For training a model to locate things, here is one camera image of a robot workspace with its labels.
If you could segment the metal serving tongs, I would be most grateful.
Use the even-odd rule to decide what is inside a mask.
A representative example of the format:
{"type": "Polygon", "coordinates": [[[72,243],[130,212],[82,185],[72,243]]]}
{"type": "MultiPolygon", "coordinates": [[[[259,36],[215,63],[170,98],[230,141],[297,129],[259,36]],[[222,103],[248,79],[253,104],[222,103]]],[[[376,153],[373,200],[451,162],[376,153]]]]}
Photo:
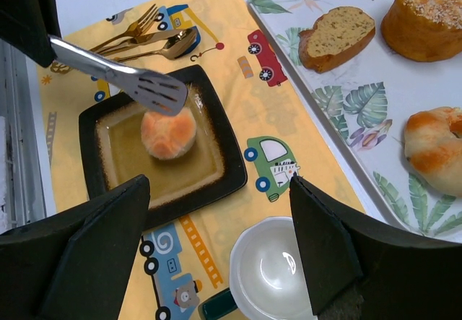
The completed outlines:
{"type": "Polygon", "coordinates": [[[56,60],[123,90],[151,111],[176,116],[188,97],[188,88],[178,79],[150,69],[125,66],[49,35],[56,60]]]}

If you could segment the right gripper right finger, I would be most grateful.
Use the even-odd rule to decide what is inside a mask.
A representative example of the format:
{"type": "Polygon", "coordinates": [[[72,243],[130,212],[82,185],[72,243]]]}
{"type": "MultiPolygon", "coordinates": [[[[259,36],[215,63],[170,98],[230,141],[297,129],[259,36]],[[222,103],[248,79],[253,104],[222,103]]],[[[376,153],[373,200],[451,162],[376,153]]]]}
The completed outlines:
{"type": "Polygon", "coordinates": [[[292,219],[319,319],[459,319],[461,245],[369,217],[299,176],[292,219]]]}

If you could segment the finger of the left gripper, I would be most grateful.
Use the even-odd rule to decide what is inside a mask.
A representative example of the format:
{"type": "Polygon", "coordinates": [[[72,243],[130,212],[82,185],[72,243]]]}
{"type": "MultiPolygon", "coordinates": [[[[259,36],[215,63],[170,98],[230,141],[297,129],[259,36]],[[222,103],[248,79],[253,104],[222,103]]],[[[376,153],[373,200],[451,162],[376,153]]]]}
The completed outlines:
{"type": "Polygon", "coordinates": [[[56,59],[49,35],[61,35],[56,0],[1,0],[1,39],[42,67],[56,59]]]}

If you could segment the small round bread roll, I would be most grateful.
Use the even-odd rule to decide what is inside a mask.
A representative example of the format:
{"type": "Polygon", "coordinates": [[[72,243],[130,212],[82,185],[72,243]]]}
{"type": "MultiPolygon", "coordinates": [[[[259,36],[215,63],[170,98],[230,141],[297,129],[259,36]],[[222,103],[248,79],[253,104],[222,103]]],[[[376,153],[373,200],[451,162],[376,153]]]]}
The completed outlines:
{"type": "Polygon", "coordinates": [[[147,111],[141,120],[141,142],[159,160],[172,160],[186,154],[196,139],[197,124],[189,108],[176,116],[147,111]]]}

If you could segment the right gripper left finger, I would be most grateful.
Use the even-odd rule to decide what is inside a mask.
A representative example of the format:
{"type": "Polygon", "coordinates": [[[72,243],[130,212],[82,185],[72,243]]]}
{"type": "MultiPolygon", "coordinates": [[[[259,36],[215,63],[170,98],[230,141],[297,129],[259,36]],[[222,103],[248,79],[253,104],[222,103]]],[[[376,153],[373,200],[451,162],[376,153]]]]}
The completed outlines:
{"type": "Polygon", "coordinates": [[[117,319],[149,205],[137,176],[1,234],[2,319],[117,319]]]}

